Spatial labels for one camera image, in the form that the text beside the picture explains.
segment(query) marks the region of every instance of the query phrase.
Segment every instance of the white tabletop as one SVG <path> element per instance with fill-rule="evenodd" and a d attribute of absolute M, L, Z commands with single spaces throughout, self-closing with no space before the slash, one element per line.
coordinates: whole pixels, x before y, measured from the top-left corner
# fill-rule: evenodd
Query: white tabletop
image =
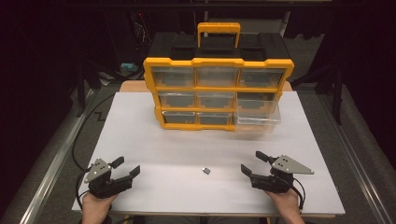
<path fill-rule="evenodd" d="M 272 157 L 285 154 L 315 171 L 294 175 L 306 192 L 303 215 L 344 214 L 297 93 L 285 91 L 279 110 L 281 124 L 260 136 L 164 130 L 155 119 L 151 93 L 118 92 L 90 164 L 96 158 L 112 162 L 123 156 L 125 163 L 112 171 L 114 179 L 140 165 L 133 187 L 113 203 L 114 213 L 262 217 L 277 214 L 276 209 L 262 190 L 251 187 L 241 164 L 254 174 L 269 175 L 270 164 L 256 158 L 256 150 Z M 79 192 L 86 189 L 82 184 Z M 79 210 L 77 203 L 72 209 Z"/>

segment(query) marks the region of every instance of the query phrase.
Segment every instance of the carrying handle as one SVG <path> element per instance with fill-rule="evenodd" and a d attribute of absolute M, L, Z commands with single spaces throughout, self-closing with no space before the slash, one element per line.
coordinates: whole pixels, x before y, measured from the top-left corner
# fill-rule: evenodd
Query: carrying handle
<path fill-rule="evenodd" d="M 235 33 L 235 47 L 238 47 L 241 25 L 237 22 L 200 22 L 198 24 L 198 48 L 201 47 L 201 33 Z"/>

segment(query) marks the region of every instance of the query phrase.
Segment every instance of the human hand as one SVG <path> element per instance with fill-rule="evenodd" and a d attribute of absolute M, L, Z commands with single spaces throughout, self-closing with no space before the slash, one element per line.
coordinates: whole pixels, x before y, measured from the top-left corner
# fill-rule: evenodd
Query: human hand
<path fill-rule="evenodd" d="M 107 216 L 111 203 L 119 196 L 98 199 L 91 193 L 82 198 L 82 224 L 102 224 Z"/>
<path fill-rule="evenodd" d="M 304 223 L 298 207 L 298 194 L 293 189 L 286 193 L 264 192 L 274 201 L 277 211 L 287 224 Z"/>

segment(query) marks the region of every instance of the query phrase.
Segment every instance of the storage organizer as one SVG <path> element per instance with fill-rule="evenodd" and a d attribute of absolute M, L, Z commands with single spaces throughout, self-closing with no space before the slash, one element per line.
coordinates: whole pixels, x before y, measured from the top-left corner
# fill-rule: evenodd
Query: storage organizer
<path fill-rule="evenodd" d="M 161 126 L 271 132 L 294 67 L 282 36 L 241 35 L 238 23 L 218 22 L 200 23 L 197 33 L 157 33 L 144 61 Z"/>

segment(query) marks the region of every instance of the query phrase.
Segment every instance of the hand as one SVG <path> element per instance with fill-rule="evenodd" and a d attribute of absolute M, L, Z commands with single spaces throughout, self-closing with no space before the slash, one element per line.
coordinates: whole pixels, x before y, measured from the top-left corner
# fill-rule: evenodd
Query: hand
<path fill-rule="evenodd" d="M 286 193 L 264 192 L 274 201 L 277 211 L 287 224 L 304 223 L 298 207 L 298 195 L 293 189 Z"/>
<path fill-rule="evenodd" d="M 98 199 L 91 193 L 82 198 L 82 224 L 102 224 L 107 216 L 111 203 L 119 196 Z"/>

